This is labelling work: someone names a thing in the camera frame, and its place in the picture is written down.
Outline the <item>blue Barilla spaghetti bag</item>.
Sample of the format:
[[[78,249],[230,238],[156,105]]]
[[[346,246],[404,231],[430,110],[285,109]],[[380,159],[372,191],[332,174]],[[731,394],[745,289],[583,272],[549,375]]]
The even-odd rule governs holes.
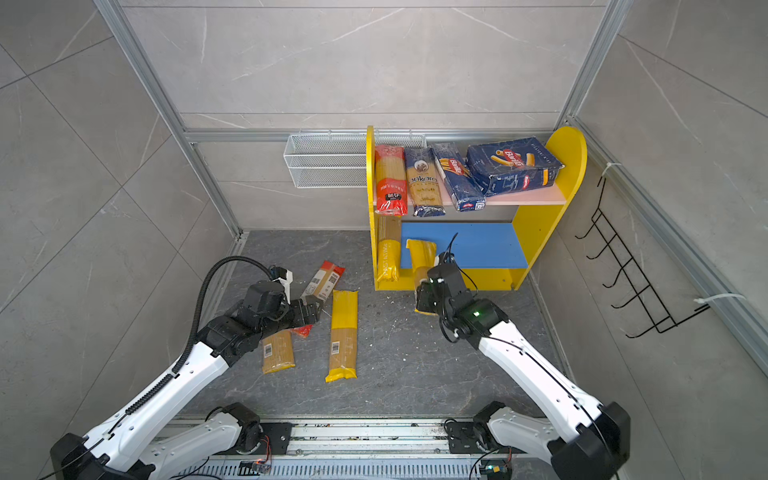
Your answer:
[[[479,211],[485,208],[485,196],[472,178],[455,143],[431,145],[439,173],[449,198],[458,212]]]

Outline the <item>blue yellow spaghetti bag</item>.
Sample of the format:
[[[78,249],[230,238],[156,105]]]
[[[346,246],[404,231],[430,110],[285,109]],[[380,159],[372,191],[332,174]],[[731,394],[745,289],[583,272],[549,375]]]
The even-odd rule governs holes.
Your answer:
[[[439,188],[439,175],[430,148],[406,148],[405,165],[409,200],[415,217],[437,217],[445,214]]]

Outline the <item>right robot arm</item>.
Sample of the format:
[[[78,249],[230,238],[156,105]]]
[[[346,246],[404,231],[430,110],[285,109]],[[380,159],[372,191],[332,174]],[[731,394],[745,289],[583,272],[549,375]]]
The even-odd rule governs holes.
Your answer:
[[[497,364],[542,412],[533,418],[492,402],[473,419],[482,450],[519,450],[549,464],[561,479],[616,479],[630,456],[631,419],[601,403],[554,367],[493,301],[465,284],[455,263],[428,270],[420,285],[444,337],[467,341]]]

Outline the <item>red yellow pasta bag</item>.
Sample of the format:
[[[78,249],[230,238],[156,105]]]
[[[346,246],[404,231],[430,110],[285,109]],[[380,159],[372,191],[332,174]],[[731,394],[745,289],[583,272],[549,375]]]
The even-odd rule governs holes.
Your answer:
[[[402,217],[408,211],[404,148],[377,145],[374,154],[376,212]]]

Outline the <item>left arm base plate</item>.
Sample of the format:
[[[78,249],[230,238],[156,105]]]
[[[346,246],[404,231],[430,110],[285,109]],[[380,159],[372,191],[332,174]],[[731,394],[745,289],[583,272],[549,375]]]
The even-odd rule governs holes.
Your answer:
[[[289,422],[260,423],[246,427],[233,447],[222,451],[224,455],[286,455],[293,424]]]

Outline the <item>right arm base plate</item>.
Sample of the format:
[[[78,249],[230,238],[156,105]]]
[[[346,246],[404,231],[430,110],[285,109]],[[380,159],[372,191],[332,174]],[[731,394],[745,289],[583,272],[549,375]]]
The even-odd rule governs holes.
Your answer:
[[[498,447],[489,430],[480,423],[448,418],[442,426],[451,454],[484,454]]]

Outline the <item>blue Barilla rigatoni box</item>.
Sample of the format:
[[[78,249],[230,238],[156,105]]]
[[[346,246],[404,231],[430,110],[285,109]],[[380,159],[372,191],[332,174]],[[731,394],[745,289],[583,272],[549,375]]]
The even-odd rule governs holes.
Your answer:
[[[486,197],[551,187],[564,168],[535,137],[470,145],[467,164]]]

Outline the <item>yellow Pastatime spaghetti bag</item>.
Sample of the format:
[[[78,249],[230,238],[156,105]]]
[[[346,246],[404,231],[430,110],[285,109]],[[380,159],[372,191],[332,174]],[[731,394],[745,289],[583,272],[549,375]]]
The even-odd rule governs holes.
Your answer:
[[[377,274],[378,281],[397,281],[401,259],[400,217],[380,215],[377,220]]]

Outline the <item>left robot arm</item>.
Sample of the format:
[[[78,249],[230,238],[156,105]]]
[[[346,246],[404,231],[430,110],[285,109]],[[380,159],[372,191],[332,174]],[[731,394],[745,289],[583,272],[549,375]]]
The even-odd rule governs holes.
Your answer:
[[[258,268],[265,279],[207,323],[201,321],[207,290],[232,262]],[[51,448],[55,479],[168,479],[194,462],[233,450],[268,448],[259,416],[239,402],[213,409],[203,423],[165,440],[157,435],[208,384],[257,350],[268,337],[315,324],[323,300],[292,299],[288,270],[240,255],[218,260],[203,279],[191,330],[179,358],[127,406],[83,436],[67,433]]]

